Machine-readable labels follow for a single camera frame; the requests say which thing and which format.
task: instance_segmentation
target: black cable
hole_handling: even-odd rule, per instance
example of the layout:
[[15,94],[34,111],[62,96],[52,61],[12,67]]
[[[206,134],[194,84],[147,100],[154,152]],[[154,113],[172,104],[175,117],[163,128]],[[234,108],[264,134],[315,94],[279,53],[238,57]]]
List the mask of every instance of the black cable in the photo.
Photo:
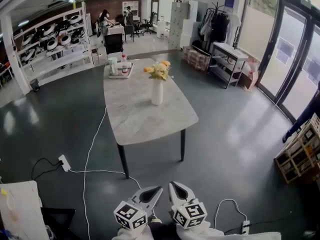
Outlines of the black cable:
[[[250,226],[254,226],[254,225],[259,225],[259,224],[266,224],[266,223],[274,223],[274,222],[279,222],[279,221],[286,221],[288,219],[291,219],[291,218],[294,218],[292,216],[289,216],[289,217],[286,217],[286,218],[278,218],[278,219],[275,219],[275,220],[270,220],[270,221],[263,221],[263,222],[257,222],[257,223],[252,223],[252,224],[249,224],[247,226],[244,226],[244,228],[246,227],[250,227]],[[238,226],[238,227],[235,227],[233,229],[229,229],[227,230],[226,232],[224,232],[224,234],[230,232],[230,231],[233,231],[233,230],[237,230],[237,229],[242,229],[242,226]]]
[[41,160],[46,160],[50,165],[52,165],[52,166],[56,166],[56,165],[58,165],[58,164],[61,164],[62,162],[61,161],[59,161],[59,162],[57,162],[56,164],[53,164],[52,162],[50,162],[48,159],[46,159],[46,158],[40,158],[38,161],[36,161],[36,163],[34,164],[34,166],[32,167],[32,170],[31,170],[31,180],[34,180],[34,170],[35,170],[35,167],[36,167],[36,165],[37,165],[37,163],[39,163]]
[[44,171],[43,173],[41,173],[40,175],[38,175],[37,177],[35,177],[33,180],[35,181],[36,179],[38,179],[40,176],[46,174],[46,173],[50,173],[50,172],[54,172],[56,170],[58,170],[58,168],[62,166],[62,162],[60,161],[60,164],[58,165],[57,168],[53,169],[53,170],[47,170],[47,171]]

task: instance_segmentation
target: bottle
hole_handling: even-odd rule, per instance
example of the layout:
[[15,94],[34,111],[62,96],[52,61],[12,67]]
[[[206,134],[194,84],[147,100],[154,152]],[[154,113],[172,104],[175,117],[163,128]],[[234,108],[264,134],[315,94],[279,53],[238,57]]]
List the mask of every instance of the bottle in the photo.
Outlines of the bottle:
[[126,55],[122,55],[121,63],[122,63],[122,75],[126,76],[128,75],[128,65],[127,65]]

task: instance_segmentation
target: black shoe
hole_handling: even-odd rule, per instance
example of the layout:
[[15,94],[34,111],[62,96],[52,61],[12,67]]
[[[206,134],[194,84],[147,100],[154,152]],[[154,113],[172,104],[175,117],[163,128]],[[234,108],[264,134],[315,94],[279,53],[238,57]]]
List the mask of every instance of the black shoe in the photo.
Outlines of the black shoe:
[[285,135],[283,135],[283,137],[282,137],[282,142],[283,142],[283,144],[287,142],[287,139],[288,139],[290,136],[291,136],[291,135],[290,135],[289,132],[287,132]]

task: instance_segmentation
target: black table leg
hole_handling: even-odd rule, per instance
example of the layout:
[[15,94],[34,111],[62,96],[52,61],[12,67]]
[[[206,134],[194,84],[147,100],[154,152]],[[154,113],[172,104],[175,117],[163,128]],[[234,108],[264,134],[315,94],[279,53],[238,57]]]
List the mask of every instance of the black table leg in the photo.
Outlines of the black table leg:
[[117,145],[118,145],[118,150],[119,150],[119,154],[120,154],[122,167],[123,167],[123,170],[125,173],[125,177],[127,179],[129,179],[129,169],[128,169],[127,160],[126,160],[125,148],[124,148],[124,146],[121,146],[118,143],[117,143]]
[[181,162],[185,160],[186,129],[181,131]]

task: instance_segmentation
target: wooden crate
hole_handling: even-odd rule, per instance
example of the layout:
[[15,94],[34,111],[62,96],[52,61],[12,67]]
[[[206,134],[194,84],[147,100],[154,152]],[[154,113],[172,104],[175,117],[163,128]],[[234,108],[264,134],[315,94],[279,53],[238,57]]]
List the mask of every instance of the wooden crate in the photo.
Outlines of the wooden crate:
[[320,159],[320,120],[316,114],[274,158],[287,184],[314,168]]

